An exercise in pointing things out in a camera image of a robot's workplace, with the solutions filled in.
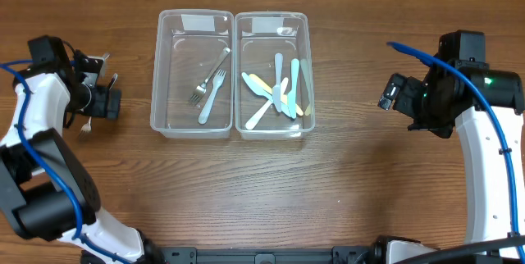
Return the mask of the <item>black plastic utensil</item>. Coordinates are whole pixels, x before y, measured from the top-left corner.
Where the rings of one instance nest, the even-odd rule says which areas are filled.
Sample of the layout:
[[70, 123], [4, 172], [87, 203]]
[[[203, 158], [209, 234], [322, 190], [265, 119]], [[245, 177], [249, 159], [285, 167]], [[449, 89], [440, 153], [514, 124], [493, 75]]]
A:
[[110, 80], [110, 82], [109, 82], [109, 84], [107, 86], [108, 89], [112, 89], [113, 85], [116, 83], [117, 78], [118, 78], [118, 74], [117, 73], [113, 74], [113, 76], [112, 76], [112, 78], [111, 78], [111, 80]]

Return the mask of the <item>yellow plastic knife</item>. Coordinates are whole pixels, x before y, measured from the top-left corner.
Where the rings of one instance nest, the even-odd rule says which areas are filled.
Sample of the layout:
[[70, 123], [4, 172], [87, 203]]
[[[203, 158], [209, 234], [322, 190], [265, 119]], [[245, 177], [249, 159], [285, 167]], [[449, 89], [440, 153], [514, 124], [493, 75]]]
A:
[[[256, 84], [258, 84], [263, 90], [265, 90], [267, 93], [269, 93], [270, 95], [272, 95], [272, 88], [266, 83], [264, 82], [261, 78], [259, 78], [257, 75], [255, 74], [250, 74], [249, 75], [249, 78], [251, 80], [253, 80]], [[282, 82], [281, 82], [281, 87], [282, 88], [286, 88], [287, 87], [287, 84], [288, 84], [289, 80], [287, 77], [285, 77]], [[298, 104], [295, 105], [296, 108], [295, 108], [295, 111], [296, 111], [296, 115], [297, 116], [302, 116], [304, 114], [303, 110], [299, 107]], [[290, 110], [288, 108], [288, 98], [286, 95], [282, 94], [281, 95], [281, 109], [282, 109], [282, 112], [285, 113], [287, 116], [290, 116]]]

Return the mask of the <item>white plastic fork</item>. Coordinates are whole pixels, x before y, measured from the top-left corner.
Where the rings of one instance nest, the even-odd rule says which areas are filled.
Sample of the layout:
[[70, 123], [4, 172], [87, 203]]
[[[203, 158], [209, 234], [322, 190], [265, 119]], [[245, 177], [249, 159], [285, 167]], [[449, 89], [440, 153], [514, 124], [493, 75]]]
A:
[[218, 89], [222, 86], [224, 79], [226, 77], [226, 71], [218, 70], [212, 80], [212, 92], [210, 93], [208, 100], [203, 106], [203, 110], [199, 114], [198, 122], [201, 125], [204, 125], [209, 118], [209, 115], [212, 110], [212, 105], [214, 103], [215, 97], [217, 95]]

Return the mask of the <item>metal fork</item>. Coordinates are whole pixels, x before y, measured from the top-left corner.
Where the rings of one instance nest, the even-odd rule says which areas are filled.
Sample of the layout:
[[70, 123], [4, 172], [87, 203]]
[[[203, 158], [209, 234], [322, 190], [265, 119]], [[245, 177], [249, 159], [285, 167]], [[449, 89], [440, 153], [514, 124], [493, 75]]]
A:
[[231, 49], [228, 47], [225, 47], [222, 49], [221, 53], [215, 60], [214, 65], [212, 66], [212, 69], [209, 71], [206, 78], [203, 80], [203, 82], [200, 85], [198, 85], [194, 89], [189, 99], [189, 104], [196, 105], [203, 98], [203, 96], [206, 94], [206, 91], [207, 91], [208, 81], [212, 78], [212, 76], [217, 71], [218, 67], [224, 62], [224, 60], [230, 54], [230, 52], [231, 52]]
[[86, 139], [87, 137], [90, 136], [92, 132], [92, 119], [93, 118], [90, 117], [88, 121], [84, 125], [82, 125], [79, 136], [78, 136], [79, 140]]

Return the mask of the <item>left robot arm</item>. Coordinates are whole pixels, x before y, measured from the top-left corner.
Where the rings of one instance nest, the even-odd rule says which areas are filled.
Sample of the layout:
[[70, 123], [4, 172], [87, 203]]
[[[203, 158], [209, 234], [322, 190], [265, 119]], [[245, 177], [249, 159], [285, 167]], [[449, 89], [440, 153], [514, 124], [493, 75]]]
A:
[[13, 75], [16, 108], [1, 139], [1, 211], [23, 239], [82, 248], [83, 263], [164, 263], [146, 235], [105, 210], [94, 180], [67, 146], [63, 131], [75, 116], [115, 120], [121, 91], [98, 84], [107, 55], [87, 56], [62, 39], [28, 42], [25, 69]]

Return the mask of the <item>light blue plastic knife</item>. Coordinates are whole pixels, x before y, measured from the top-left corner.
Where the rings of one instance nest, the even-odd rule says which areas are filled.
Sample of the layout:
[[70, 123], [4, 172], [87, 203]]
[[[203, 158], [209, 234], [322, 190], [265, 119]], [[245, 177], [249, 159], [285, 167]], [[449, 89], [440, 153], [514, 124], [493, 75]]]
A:
[[281, 108], [281, 72], [283, 66], [283, 55], [276, 53], [274, 57], [275, 64], [275, 81], [276, 83], [272, 87], [272, 97], [275, 109], [277, 112], [282, 112]]

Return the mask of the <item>teal plastic knife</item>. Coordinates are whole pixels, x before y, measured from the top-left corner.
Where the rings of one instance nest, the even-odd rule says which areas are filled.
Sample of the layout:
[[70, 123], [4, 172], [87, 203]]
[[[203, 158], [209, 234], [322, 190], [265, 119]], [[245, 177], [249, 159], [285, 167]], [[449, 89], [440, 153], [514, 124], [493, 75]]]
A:
[[297, 58], [294, 58], [290, 63], [291, 88], [287, 95], [288, 108], [290, 111], [290, 117], [292, 119], [295, 119], [297, 117], [296, 94], [297, 94], [297, 85], [298, 85], [298, 79], [299, 79], [299, 68], [300, 68], [300, 62]]

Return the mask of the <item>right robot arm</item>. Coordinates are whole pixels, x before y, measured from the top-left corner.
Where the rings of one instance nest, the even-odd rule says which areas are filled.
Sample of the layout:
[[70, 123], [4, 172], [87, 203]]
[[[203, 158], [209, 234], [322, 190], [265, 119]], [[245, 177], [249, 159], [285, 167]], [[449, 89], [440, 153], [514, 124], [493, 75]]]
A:
[[448, 139], [458, 134], [467, 190], [464, 243], [438, 249], [412, 239], [380, 237], [369, 263], [522, 263], [524, 86], [518, 74], [492, 70], [482, 32], [457, 30], [430, 55], [391, 42], [427, 66], [423, 80], [394, 73], [378, 106], [412, 119], [410, 131]]

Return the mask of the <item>pale green plastic knife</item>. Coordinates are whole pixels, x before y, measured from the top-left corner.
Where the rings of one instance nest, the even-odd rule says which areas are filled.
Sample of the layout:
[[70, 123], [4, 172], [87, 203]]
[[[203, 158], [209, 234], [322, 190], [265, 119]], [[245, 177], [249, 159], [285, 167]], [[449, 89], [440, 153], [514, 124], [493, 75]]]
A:
[[311, 76], [311, 69], [309, 68], [308, 60], [307, 59], [301, 59], [300, 60], [300, 68], [303, 73], [304, 78], [304, 87], [306, 90], [306, 99], [308, 102], [308, 105], [304, 108], [304, 115], [310, 116], [312, 113], [312, 107], [311, 107], [311, 90], [312, 90], [312, 76]]

